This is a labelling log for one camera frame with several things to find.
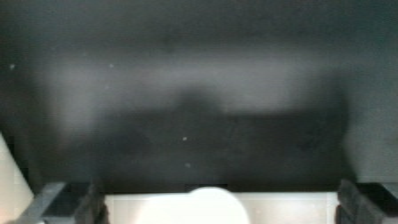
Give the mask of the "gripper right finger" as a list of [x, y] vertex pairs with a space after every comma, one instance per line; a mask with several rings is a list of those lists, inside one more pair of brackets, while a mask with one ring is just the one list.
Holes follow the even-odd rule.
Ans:
[[398, 224], [398, 183], [341, 181], [334, 224]]

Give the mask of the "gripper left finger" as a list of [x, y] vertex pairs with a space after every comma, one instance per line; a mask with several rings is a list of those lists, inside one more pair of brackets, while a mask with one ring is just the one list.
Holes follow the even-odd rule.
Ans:
[[96, 185], [48, 183], [16, 219], [16, 224], [106, 224], [104, 195]]

